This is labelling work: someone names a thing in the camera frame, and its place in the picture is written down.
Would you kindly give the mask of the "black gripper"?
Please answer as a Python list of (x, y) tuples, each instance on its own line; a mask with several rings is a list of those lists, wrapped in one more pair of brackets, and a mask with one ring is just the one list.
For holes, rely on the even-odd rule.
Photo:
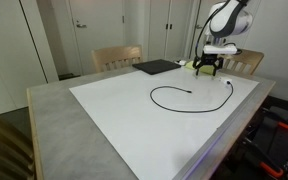
[(223, 68), (224, 59), (220, 59), (217, 54), (202, 54), (201, 59), (199, 57), (195, 57), (193, 61), (193, 68), (196, 70), (195, 75), (198, 76), (199, 73), (199, 64), (202, 65), (211, 65), (214, 67), (213, 69), (213, 77), (216, 76), (216, 72)]

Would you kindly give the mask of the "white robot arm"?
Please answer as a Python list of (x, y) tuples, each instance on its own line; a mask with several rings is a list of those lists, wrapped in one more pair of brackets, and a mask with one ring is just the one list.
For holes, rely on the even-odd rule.
[(226, 37), (246, 32), (252, 25), (253, 16), (244, 10), (249, 0), (226, 0), (214, 4), (209, 12), (202, 32), (205, 33), (202, 55), (195, 54), (193, 68), (196, 74), (203, 66), (212, 66), (212, 75), (223, 67), (220, 54), (233, 55), (237, 53), (234, 44), (223, 45), (220, 40)]

